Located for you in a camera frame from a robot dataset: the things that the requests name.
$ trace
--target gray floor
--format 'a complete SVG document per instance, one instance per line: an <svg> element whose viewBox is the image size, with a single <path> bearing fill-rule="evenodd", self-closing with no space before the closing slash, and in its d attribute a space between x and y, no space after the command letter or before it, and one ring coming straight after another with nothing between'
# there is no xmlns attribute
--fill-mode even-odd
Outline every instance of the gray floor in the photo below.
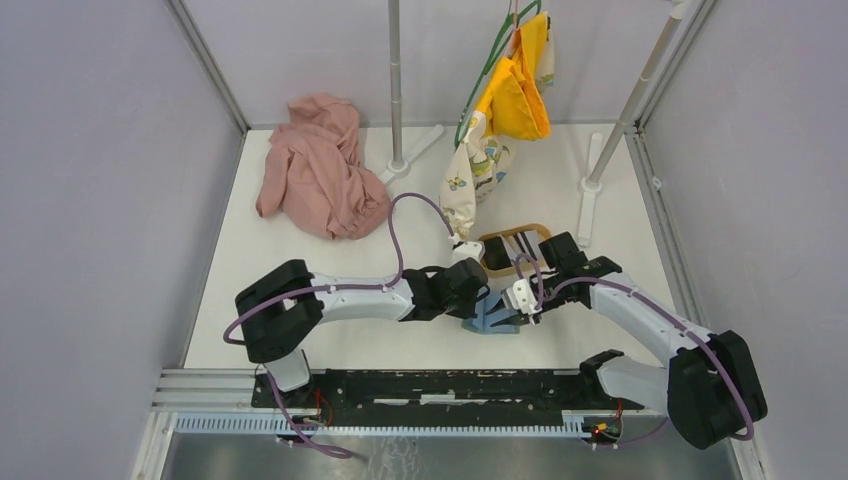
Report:
<svg viewBox="0 0 848 480"><path fill-rule="evenodd" d="M632 419L633 434L653 419ZM325 438L360 458L335 460L277 444L260 435L177 434L163 478L224 479L587 479L739 478L726 443L706 451L689 446L673 428L617 451L578 440L544 438Z"/></svg>

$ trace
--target pink cloth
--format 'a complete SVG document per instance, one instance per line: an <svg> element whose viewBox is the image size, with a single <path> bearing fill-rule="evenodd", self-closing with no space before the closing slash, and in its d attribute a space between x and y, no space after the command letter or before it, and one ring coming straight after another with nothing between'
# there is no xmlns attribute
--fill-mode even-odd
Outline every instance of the pink cloth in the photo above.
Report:
<svg viewBox="0 0 848 480"><path fill-rule="evenodd" d="M259 216L279 209L298 228L326 238L362 238L389 214L386 186L361 166L359 113L319 93L289 102L291 124L271 135Z"/></svg>

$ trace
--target white tabletop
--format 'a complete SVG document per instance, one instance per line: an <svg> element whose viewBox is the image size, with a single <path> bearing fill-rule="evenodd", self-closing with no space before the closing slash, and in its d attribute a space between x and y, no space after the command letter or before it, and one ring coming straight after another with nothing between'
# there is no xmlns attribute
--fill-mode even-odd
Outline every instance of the white tabletop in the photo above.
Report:
<svg viewBox="0 0 848 480"><path fill-rule="evenodd" d="M552 234L574 231L580 208L577 186L584 174L589 137L607 135L611 125L559 125L551 136L521 145L510 175L478 207L472 233L479 236L527 223ZM428 128L404 128L411 145ZM235 296L286 260L303 258L310 271L332 276L382 277L393 274L396 258L384 224L366 238L324 240L298 230L282 212L262 219L254 203L262 183L270 130L251 131L230 194L221 234L194 328L186 368L253 368L243 347L222 341L236 317ZM388 128L361 130L365 164L376 173L391 154ZM393 183L391 195L413 191L434 200L453 153L453 129ZM589 258L606 255L657 299L671 303L665 273L651 231L633 164L622 143L604 174ZM395 227L406 268L447 266L450 243L436 214L423 202L398 204ZM511 277L493 282L504 285ZM635 360L658 364L652 355L612 321L582 305L566 305L544 315L538 326L518 335L479 335L442 316L432 322L396 323L359 319L319 325L301 344L312 368L490 369L576 368L604 350L622 350Z"/></svg>

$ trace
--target green plastic clothes hanger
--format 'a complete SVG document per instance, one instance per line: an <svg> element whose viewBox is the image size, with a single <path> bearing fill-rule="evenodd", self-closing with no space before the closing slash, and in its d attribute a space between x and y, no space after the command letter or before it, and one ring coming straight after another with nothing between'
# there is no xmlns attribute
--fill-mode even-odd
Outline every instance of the green plastic clothes hanger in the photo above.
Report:
<svg viewBox="0 0 848 480"><path fill-rule="evenodd" d="M542 0L533 0L530 2L521 13L518 14L518 21L521 20L530 13L530 10L536 7L536 13L534 15L538 15L539 12L542 11ZM468 101L465 102L465 108L462 109L462 115L459 116L459 125L456 127L456 136L453 139L453 147L456 148L459 146L460 139L465 136L465 132L468 131L468 126L465 124L465 116L468 114L468 109L471 108L471 102L474 101L474 97L477 96L477 90L480 89L480 84L483 83L483 78L492 71L492 67L495 66L495 62L497 62L498 58L500 58L501 54L503 54L504 49L509 44L512 35L509 35L504 40L504 35L515 24L514 14L510 13L506 16L506 20L504 20L503 26L501 26L500 31L498 31L498 36L495 37L495 43L492 44L492 50L489 52L489 58L486 59L486 64L483 66L483 71L480 72L480 75L477 76L477 82L474 83L474 88L471 90L471 95L468 96Z"/></svg>

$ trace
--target metal pole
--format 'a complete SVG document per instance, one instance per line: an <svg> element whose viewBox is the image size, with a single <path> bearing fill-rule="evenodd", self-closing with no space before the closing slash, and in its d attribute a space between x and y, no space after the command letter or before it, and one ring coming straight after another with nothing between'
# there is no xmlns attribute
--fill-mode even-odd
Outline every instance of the metal pole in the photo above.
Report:
<svg viewBox="0 0 848 480"><path fill-rule="evenodd" d="M389 0L389 75L392 88L392 163L403 168L403 134L401 132L400 93L400 0Z"/></svg>
<svg viewBox="0 0 848 480"><path fill-rule="evenodd" d="M595 165L595 169L592 170L592 174L589 175L588 181L591 185L597 186L598 182L601 181L601 175L603 175L604 169L607 168L607 164L609 163L610 158L612 158L612 153L615 151L615 147L618 146L618 142L624 134L624 129L631 121L633 121L633 114L636 112L636 107L639 106L639 102L642 100L642 96L645 94L645 91L648 89L648 84L651 82L651 77L656 72L660 60L665 54L665 51L668 49L668 46L671 44L674 32L677 30L678 25L680 25L680 18L677 18L677 16L678 15L672 15L668 18L668 21L660 34L660 38L657 40L657 44L654 45L654 50L648 58L648 63L646 63L645 68L642 69L642 75L639 77L639 81L636 82L636 86L633 87L633 91L630 93L630 98L627 99L627 104L624 105L624 110L621 112L618 122L612 129L612 133L610 134L609 139L607 139L604 149L601 151L601 156L598 158L598 163Z"/></svg>

